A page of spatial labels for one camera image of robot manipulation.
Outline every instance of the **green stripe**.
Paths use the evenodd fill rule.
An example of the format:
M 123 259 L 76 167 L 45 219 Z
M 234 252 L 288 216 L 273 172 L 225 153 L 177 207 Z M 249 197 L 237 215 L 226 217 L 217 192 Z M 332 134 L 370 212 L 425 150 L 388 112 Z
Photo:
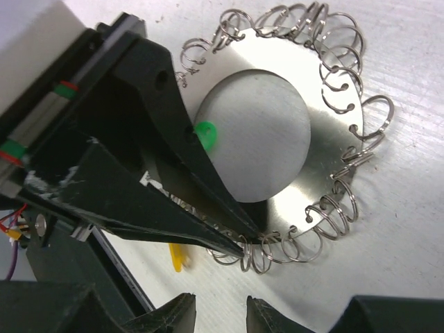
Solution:
M 13 140 L 8 140 L 0 146 L 0 151 L 4 151 L 10 156 L 20 160 L 26 152 L 26 148 Z
M 61 97 L 65 97 L 66 99 L 73 99 L 73 97 L 76 95 L 76 90 L 73 90 L 66 85 L 58 85 L 55 87 L 54 92 Z

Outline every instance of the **silver metal plate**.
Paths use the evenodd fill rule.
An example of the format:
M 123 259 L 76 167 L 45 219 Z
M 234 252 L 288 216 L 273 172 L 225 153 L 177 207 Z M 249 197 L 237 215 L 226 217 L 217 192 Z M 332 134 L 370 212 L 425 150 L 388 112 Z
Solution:
M 321 221 L 320 216 L 312 214 L 314 220 L 307 223 L 305 220 L 306 206 L 313 205 L 322 195 L 331 193 L 333 182 L 330 175 L 344 166 L 340 159 L 342 153 L 350 146 L 361 147 L 361 142 L 348 130 L 352 124 L 357 124 L 360 129 L 364 127 L 359 96 L 349 75 L 331 74 L 329 84 L 340 87 L 346 83 L 349 88 L 343 92 L 331 92 L 329 89 L 325 89 L 328 101 L 340 108 L 346 107 L 350 103 L 355 104 L 353 111 L 347 114 L 336 114 L 322 100 L 322 80 L 319 76 L 320 60 L 314 51 L 288 40 L 256 37 L 253 29 L 244 30 L 241 34 L 246 35 L 242 41 L 232 42 L 229 47 L 216 54 L 211 50 L 203 54 L 206 62 L 197 67 L 198 73 L 187 76 L 187 87 L 181 87 L 182 98 L 190 119 L 196 122 L 197 120 L 212 120 L 211 117 L 205 115 L 204 110 L 201 110 L 203 101 L 221 81 L 242 71 L 252 69 L 267 71 L 283 78 L 298 91 L 305 102 L 309 115 L 311 138 L 308 154 L 295 179 L 281 192 L 267 200 L 267 229 L 268 231 L 277 230 L 286 233 L 291 225 L 295 225 L 299 234 L 304 233 Z M 329 63 L 341 65 L 337 58 Z M 226 105 L 221 112 L 224 117 L 230 119 L 230 123 L 235 127 L 230 131 L 231 133 L 241 133 L 248 123 L 254 123 L 257 120 L 251 118 L 256 116 L 248 110 L 232 112 L 230 106 Z M 263 105 L 262 110 L 269 112 L 270 105 Z M 283 123 L 289 121 L 285 112 L 273 114 L 273 116 L 282 117 L 281 122 Z M 218 142 L 228 139 L 223 134 L 220 133 Z M 248 144 L 251 142 L 245 140 L 237 142 L 237 145 Z M 239 158 L 236 156 L 238 150 L 236 146 L 232 148 L 232 159 Z M 257 160 L 272 161 L 273 163 L 270 165 L 274 165 L 275 169 L 278 169 L 276 164 L 288 162 L 273 159 L 273 149 L 269 147 L 254 153 L 257 154 L 255 156 Z M 210 159 L 214 160 L 216 154 L 217 151 L 211 151 Z M 219 174 L 224 174 L 224 169 L 229 167 L 231 163 L 230 158 L 225 160 L 225 164 L 214 165 Z M 243 184 L 244 180 L 235 179 L 234 181 Z

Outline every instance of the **table surface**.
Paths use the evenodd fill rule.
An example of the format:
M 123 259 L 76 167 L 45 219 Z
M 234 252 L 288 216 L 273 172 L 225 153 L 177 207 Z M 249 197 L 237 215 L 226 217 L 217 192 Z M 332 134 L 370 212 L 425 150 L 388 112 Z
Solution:
M 210 36 L 220 13 L 242 8 L 253 17 L 274 1 L 67 0 L 86 26 L 110 23 L 121 11 L 146 20 L 149 37 L 175 57 L 182 43 Z M 331 0 L 350 13 L 368 41 L 362 78 L 367 94 L 388 94 L 395 120 L 377 157 L 353 183 L 361 217 L 352 232 L 312 264 L 275 266 L 267 275 L 216 265 L 193 248 L 194 266 L 173 272 L 168 246 L 112 244 L 155 306 L 181 292 L 197 295 L 197 333 L 245 332 L 246 297 L 263 298 L 289 318 L 324 332 L 350 297 L 379 294 L 444 298 L 444 2 Z M 366 125 L 382 116 L 366 114 Z

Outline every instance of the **green plastic piece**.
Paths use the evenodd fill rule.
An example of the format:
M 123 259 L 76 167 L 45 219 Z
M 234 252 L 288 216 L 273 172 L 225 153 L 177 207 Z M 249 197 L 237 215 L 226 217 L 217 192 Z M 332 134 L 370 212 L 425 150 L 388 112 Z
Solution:
M 8 140 L 0 146 L 0 151 L 20 160 L 25 155 L 26 148 L 13 140 Z
M 202 121 L 194 128 L 203 148 L 208 151 L 216 143 L 217 129 L 216 126 L 209 121 Z
M 76 90 L 71 89 L 69 87 L 67 87 L 66 85 L 58 85 L 57 87 L 55 87 L 54 92 L 61 96 L 61 97 L 65 97 L 66 99 L 73 99 L 73 97 L 76 95 Z

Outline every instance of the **purple wire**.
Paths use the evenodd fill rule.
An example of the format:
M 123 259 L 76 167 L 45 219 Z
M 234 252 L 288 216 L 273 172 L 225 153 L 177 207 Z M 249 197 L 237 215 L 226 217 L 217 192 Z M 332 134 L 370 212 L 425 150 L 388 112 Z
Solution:
M 11 266 L 9 267 L 9 271 L 8 271 L 5 281 L 10 281 L 12 276 L 14 275 L 15 267 L 17 265 L 18 254 L 19 254 L 19 242 L 14 241 L 14 244 L 12 245 Z

